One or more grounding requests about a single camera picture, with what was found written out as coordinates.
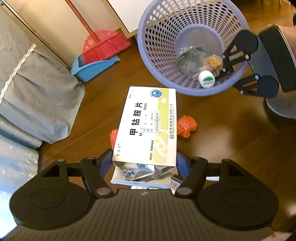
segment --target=white bottle cap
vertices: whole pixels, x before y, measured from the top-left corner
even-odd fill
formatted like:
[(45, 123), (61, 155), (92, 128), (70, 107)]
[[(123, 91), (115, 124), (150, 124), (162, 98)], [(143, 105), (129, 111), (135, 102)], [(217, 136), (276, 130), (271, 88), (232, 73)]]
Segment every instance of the white bottle cap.
[(211, 71), (203, 70), (198, 76), (198, 80), (203, 88), (212, 87), (215, 84), (215, 77)]

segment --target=orange fluffy ball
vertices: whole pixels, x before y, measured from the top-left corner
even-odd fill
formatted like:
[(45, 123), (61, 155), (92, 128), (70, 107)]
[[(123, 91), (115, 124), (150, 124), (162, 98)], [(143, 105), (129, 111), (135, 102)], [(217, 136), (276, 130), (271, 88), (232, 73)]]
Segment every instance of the orange fluffy ball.
[(197, 123), (189, 115), (184, 115), (177, 121), (177, 135), (184, 138), (189, 138), (190, 133), (196, 131)]
[(118, 129), (114, 129), (110, 133), (110, 142), (111, 142), (111, 148), (114, 149), (116, 137), (117, 137)]

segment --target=blue circular logo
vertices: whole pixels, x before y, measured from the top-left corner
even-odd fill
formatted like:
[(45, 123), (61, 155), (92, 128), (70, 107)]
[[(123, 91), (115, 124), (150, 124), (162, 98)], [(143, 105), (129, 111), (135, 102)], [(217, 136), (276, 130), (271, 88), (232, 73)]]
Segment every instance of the blue circular logo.
[(163, 96), (163, 92), (161, 90), (158, 90), (158, 89), (153, 89), (151, 92), (150, 92), (151, 96), (154, 97), (154, 98), (160, 98), (161, 96)]

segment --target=plastic bottle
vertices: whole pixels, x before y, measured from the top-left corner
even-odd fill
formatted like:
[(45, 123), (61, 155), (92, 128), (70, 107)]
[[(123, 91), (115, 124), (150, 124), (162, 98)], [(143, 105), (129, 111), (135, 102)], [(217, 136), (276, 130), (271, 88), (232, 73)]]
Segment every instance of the plastic bottle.
[(202, 47), (183, 47), (177, 58), (181, 71), (188, 77), (197, 78), (202, 87), (209, 88), (215, 84), (209, 56)]

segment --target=wall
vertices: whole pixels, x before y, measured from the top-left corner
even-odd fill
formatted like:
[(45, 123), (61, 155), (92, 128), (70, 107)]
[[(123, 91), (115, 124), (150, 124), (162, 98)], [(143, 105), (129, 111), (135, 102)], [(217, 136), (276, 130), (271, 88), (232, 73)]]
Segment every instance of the wall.
[[(100, 0), (72, 2), (93, 30), (119, 28), (118, 20)], [(88, 32), (64, 0), (7, 0), (7, 3), (68, 62), (81, 54)], [(32, 34), (28, 35), (38, 42)]]

